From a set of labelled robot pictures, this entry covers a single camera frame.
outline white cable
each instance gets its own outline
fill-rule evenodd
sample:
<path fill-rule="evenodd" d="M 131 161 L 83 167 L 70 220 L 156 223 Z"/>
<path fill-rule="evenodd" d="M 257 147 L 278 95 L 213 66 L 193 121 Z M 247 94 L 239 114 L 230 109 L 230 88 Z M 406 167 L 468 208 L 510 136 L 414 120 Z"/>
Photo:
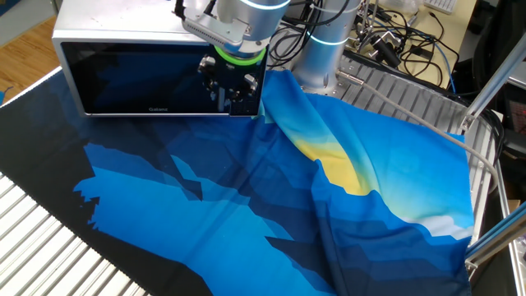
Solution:
<path fill-rule="evenodd" d="M 355 8 L 352 8 L 352 9 L 349 9 L 349 10 L 347 10 L 347 11 L 342 12 L 342 14 L 344 14 L 344 13 L 354 12 L 354 11 L 356 11 L 359 7 L 360 7 L 360 6 L 358 5 L 358 6 L 356 6 Z M 338 12 L 339 12 L 339 11 L 334 11 L 334 10 L 332 10 L 332 9 L 324 9 L 324 8 L 318 7 L 318 6 L 314 5 L 314 4 L 311 4 L 311 8 L 313 8 L 313 9 L 317 9 L 317 10 L 319 10 L 320 12 L 328 12 L 328 13 L 338 13 Z"/>
<path fill-rule="evenodd" d="M 341 74 L 340 76 L 343 77 L 343 78 L 349 79 L 345 74 L 347 74 L 347 73 Z M 368 85 L 367 83 L 362 83 L 362 86 L 364 88 L 370 90 L 371 92 L 373 92 L 376 96 L 378 96 L 380 99 L 382 99 L 387 104 L 390 104 L 391 106 L 393 106 L 396 109 L 398 109 L 400 112 L 405 113 L 410 118 L 416 120 L 418 123 L 422 124 L 424 127 L 427 127 L 429 129 L 431 129 L 432 131 L 436 132 L 440 136 L 444 137 L 446 140 L 452 142 L 453 144 L 456 144 L 457 146 L 462 147 L 467 152 L 471 153 L 471 155 L 474 155 L 475 157 L 477 157 L 480 161 L 482 161 L 486 165 L 486 168 L 490 171 L 491 176 L 493 177 L 493 184 L 491 185 L 491 188 L 490 188 L 489 192 L 493 192 L 493 190 L 495 190 L 495 188 L 497 187 L 497 184 L 498 184 L 498 180 L 499 180 L 498 173 L 497 173 L 496 169 L 493 167 L 493 164 L 490 163 L 489 160 L 486 159 L 486 157 L 482 156 L 480 153 L 476 152 L 473 148 L 467 146 L 463 142 L 453 138 L 452 136 L 448 135 L 447 133 L 439 130 L 436 127 L 434 127 L 433 125 L 431 125 L 427 121 L 421 119 L 415 113 L 413 113 L 413 112 L 407 110 L 406 108 L 396 104 L 395 102 L 393 102 L 392 100 L 387 98 L 385 95 L 383 95 L 380 91 L 376 90 L 374 87 Z"/>

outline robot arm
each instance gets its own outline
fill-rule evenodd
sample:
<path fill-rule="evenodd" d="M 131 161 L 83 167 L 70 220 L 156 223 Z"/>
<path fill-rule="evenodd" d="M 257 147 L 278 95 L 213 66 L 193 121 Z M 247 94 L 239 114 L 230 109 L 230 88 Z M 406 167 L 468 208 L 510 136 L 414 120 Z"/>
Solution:
<path fill-rule="evenodd" d="M 211 0 L 202 12 L 177 0 L 175 13 L 188 31 L 240 59 L 257 56 L 269 44 L 290 0 Z"/>

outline blue cloth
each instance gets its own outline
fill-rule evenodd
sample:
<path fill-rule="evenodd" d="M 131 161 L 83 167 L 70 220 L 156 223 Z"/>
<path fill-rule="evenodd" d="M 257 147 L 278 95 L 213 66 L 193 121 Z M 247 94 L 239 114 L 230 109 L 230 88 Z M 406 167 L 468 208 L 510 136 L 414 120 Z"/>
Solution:
<path fill-rule="evenodd" d="M 171 159 L 159 161 L 200 195 L 141 157 L 88 144 L 95 177 L 75 190 L 100 199 L 95 228 L 186 264 L 215 295 L 468 294 L 465 152 L 306 95 L 289 72 L 266 81 L 259 118 L 154 124 L 169 139 Z"/>
<path fill-rule="evenodd" d="M 465 151 L 290 72 L 262 102 L 83 118 L 58 73 L 0 109 L 0 171 L 155 294 L 470 295 Z"/>

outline wooden floor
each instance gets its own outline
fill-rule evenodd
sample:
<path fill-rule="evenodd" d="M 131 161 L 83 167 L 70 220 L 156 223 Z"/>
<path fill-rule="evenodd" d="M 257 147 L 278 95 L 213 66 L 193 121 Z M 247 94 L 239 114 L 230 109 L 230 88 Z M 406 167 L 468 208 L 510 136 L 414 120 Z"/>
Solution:
<path fill-rule="evenodd" d="M 4 103 L 59 66 L 51 43 L 55 21 L 52 17 L 0 48 L 0 91 L 13 87 Z"/>

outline microwave window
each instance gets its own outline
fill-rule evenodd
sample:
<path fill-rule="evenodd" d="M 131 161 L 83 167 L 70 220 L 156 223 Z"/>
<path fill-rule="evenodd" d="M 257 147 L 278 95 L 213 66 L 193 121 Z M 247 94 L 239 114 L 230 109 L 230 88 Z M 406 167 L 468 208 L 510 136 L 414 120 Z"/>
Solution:
<path fill-rule="evenodd" d="M 86 113 L 227 113 L 197 72 L 210 46 L 62 43 Z"/>

